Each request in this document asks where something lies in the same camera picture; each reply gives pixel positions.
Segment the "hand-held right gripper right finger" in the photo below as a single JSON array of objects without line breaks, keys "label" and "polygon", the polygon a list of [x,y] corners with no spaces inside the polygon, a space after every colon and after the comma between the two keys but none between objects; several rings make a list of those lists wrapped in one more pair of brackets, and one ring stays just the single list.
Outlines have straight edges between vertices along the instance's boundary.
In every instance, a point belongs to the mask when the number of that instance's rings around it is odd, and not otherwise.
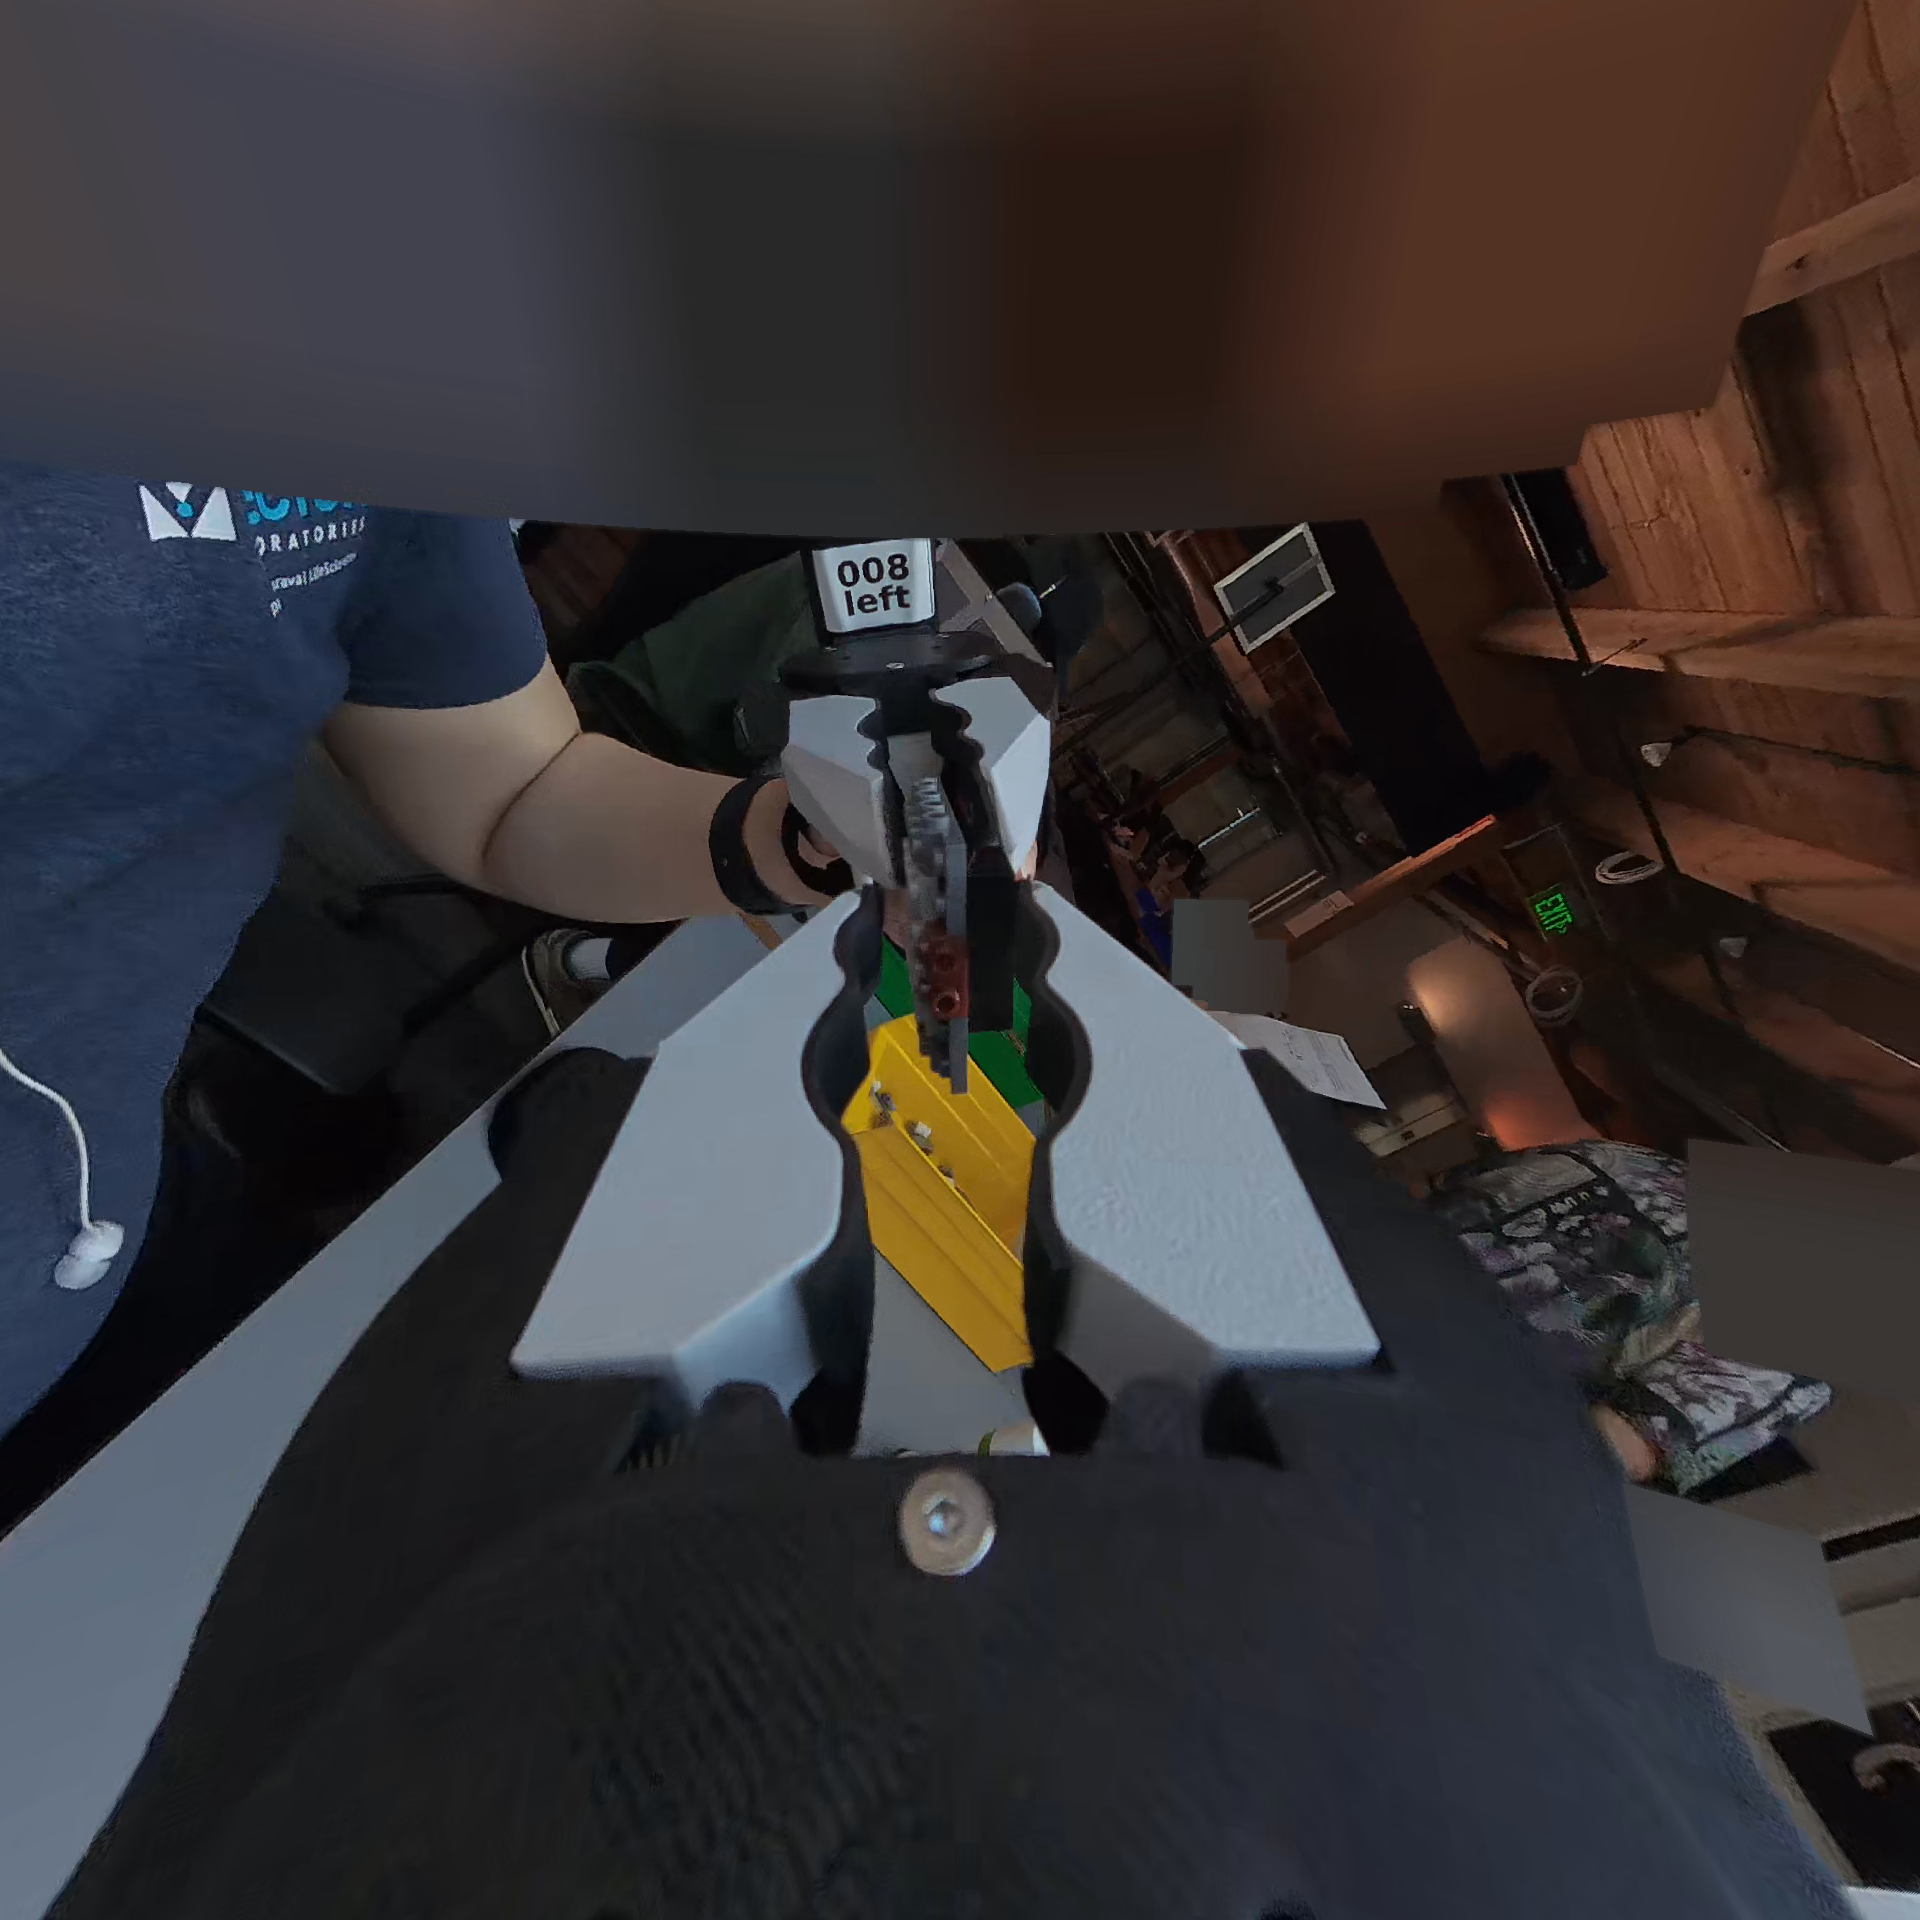
[{"label": "hand-held right gripper right finger", "polygon": [[1037,1362],[1104,1398],[1229,1376],[1353,1372],[1377,1332],[1247,1051],[1052,886],[1020,888],[1032,1150],[1022,1311]]}]

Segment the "black wristband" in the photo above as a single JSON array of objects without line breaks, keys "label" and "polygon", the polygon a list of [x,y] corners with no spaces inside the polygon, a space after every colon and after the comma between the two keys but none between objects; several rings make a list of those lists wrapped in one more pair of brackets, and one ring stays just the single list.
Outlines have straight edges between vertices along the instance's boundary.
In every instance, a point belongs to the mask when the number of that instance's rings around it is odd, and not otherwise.
[{"label": "black wristband", "polygon": [[772,775],[735,780],[721,796],[709,825],[709,858],[715,885],[743,917],[789,915],[800,908],[798,903],[782,896],[758,875],[749,845],[750,815],[763,795],[777,785],[778,779]]}]

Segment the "green jacket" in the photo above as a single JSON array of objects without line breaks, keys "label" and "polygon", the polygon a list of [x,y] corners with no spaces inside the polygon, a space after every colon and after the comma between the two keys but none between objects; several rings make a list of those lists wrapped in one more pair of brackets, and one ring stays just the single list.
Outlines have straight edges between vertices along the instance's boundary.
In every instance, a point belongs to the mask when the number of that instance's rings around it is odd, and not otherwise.
[{"label": "green jacket", "polygon": [[584,728],[697,772],[777,768],[789,744],[785,668],[819,650],[804,560],[727,580],[637,552],[567,640]]}]

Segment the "person's left hand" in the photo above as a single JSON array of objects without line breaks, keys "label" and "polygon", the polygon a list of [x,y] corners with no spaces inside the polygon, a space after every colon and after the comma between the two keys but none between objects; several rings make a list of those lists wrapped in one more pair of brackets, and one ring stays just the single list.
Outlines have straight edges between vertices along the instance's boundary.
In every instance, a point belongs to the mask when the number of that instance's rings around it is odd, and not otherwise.
[{"label": "person's left hand", "polygon": [[781,791],[778,843],[785,877],[777,881],[777,899],[787,910],[803,913],[861,892],[849,856],[808,823],[787,789]]}]

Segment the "white earphone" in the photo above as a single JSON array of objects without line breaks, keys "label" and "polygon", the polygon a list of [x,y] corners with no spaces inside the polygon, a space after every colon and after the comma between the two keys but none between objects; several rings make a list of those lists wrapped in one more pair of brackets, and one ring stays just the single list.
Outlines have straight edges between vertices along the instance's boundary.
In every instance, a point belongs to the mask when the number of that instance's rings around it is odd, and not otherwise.
[{"label": "white earphone", "polygon": [[15,1089],[50,1106],[64,1126],[75,1162],[75,1232],[54,1263],[53,1283],[64,1292],[90,1290],[108,1278],[122,1256],[126,1230],[95,1211],[92,1153],[84,1120],[59,1086],[24,1071],[6,1051],[3,1075]]}]

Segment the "black office chair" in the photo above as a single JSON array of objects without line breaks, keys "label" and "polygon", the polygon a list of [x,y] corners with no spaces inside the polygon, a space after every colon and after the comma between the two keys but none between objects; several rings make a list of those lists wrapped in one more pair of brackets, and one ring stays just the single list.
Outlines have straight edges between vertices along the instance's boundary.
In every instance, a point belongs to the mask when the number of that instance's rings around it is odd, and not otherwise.
[{"label": "black office chair", "polygon": [[424,875],[377,878],[320,903],[276,891],[243,931],[201,1020],[324,1096],[373,1091],[520,948],[516,929],[496,931],[428,990],[400,1001],[373,939],[391,908],[412,900],[480,905],[473,888]]}]

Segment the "person's left forearm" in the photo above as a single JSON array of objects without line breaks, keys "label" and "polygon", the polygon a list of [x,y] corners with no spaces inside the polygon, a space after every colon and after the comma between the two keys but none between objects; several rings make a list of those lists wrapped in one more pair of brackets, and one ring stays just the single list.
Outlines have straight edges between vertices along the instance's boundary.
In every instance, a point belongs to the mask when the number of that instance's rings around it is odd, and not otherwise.
[{"label": "person's left forearm", "polygon": [[583,733],[503,808],[479,885],[581,924],[727,915],[711,828],[735,786]]}]

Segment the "printed paper sheet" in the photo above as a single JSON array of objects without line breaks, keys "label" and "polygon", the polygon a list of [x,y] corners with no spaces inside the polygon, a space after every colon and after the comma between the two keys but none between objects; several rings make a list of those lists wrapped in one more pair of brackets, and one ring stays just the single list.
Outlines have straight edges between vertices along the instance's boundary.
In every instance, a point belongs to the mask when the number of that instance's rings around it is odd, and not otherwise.
[{"label": "printed paper sheet", "polygon": [[1232,1027],[1243,1048],[1270,1057],[1306,1093],[1366,1112],[1386,1110],[1369,1072],[1341,1035],[1273,1016],[1235,1016]]}]

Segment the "person in blue shirt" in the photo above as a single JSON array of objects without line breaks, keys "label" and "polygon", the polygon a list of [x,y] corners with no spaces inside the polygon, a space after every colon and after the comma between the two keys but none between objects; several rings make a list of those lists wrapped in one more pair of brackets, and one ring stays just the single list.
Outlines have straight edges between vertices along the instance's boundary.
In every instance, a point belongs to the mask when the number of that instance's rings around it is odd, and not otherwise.
[{"label": "person in blue shirt", "polygon": [[309,747],[346,705],[488,705],[546,657],[509,521],[5,463],[3,1043],[76,1109],[125,1229],[100,1285],[54,1285],[75,1148],[5,1079],[6,1431],[129,1283],[166,1089]]}]

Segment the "green plastic bin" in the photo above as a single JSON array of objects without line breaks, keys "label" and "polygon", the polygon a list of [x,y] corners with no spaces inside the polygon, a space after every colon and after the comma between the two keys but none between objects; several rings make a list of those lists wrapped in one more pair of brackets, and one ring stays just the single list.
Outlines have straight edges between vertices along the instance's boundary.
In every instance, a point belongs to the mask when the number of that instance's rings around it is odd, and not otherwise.
[{"label": "green plastic bin", "polygon": [[[889,1020],[911,1016],[915,1010],[907,959],[889,939],[880,942],[877,1005]],[[1015,1110],[1025,1112],[1043,1104],[1045,1093],[1030,1072],[1032,1001],[1020,984],[1015,984],[1013,1007],[1011,1025],[970,1031],[969,1057],[970,1072],[993,1084]]]}]

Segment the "grey brick assembly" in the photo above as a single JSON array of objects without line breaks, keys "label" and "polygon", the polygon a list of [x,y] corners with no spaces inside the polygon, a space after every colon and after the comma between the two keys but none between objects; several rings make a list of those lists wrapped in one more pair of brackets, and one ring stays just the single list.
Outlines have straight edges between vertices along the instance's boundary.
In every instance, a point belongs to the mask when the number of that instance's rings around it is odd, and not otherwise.
[{"label": "grey brick assembly", "polygon": [[891,772],[886,924],[925,1064],[961,1096],[970,1091],[975,1031],[1002,1033],[1015,1020],[1020,877],[983,777],[951,772],[922,738],[908,748]]}]

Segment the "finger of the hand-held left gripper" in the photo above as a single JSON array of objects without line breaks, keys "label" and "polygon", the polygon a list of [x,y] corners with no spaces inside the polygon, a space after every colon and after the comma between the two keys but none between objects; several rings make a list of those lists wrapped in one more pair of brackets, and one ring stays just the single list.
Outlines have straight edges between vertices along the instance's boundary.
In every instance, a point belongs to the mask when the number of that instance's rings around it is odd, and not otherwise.
[{"label": "finger of the hand-held left gripper", "polygon": [[808,828],[849,863],[856,883],[907,895],[916,733],[892,733],[874,699],[798,699],[789,708],[781,775]]},{"label": "finger of the hand-held left gripper", "polygon": [[979,801],[977,847],[995,847],[1019,883],[1039,877],[1052,733],[1015,679],[969,679],[936,690],[946,768]]}]

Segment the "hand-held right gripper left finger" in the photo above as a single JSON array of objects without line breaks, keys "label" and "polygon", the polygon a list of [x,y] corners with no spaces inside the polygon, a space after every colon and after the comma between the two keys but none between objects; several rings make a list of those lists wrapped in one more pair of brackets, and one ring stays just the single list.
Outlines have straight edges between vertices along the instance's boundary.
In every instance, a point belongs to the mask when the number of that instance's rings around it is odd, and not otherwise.
[{"label": "hand-held right gripper left finger", "polygon": [[856,1446],[877,1252],[845,1114],[868,1082],[877,886],[828,905],[657,1048],[511,1362],[771,1392],[800,1446]]}]

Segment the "yellow plastic parts bin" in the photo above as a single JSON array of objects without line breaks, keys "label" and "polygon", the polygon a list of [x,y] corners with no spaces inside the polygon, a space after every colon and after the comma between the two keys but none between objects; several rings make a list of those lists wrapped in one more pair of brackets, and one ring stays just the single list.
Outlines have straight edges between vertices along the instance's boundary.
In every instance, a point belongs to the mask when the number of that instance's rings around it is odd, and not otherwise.
[{"label": "yellow plastic parts bin", "polygon": [[[864,1162],[858,1150],[864,1095],[877,1072],[900,1069],[951,1102],[959,1192],[925,1179],[915,1164]],[[863,1089],[842,1114],[854,1140],[877,1256],[886,1261],[926,1309],[993,1374],[1025,1371],[1028,1336],[1025,1237],[1037,1137],[983,1076],[970,1071],[967,1095],[953,1095],[929,1069],[913,1016],[870,1031]]]}]

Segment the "pile of loose brick pieces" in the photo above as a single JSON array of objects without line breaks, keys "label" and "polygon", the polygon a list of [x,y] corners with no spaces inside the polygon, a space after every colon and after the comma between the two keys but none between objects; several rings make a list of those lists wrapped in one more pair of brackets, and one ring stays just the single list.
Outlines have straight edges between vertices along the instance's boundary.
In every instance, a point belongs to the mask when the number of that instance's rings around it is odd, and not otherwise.
[{"label": "pile of loose brick pieces", "polygon": [[922,1079],[891,1069],[870,1076],[863,1099],[858,1150],[864,1162],[892,1164],[907,1156],[902,1164],[915,1166],[920,1179],[959,1192],[951,1102],[936,1089],[929,1091]]}]

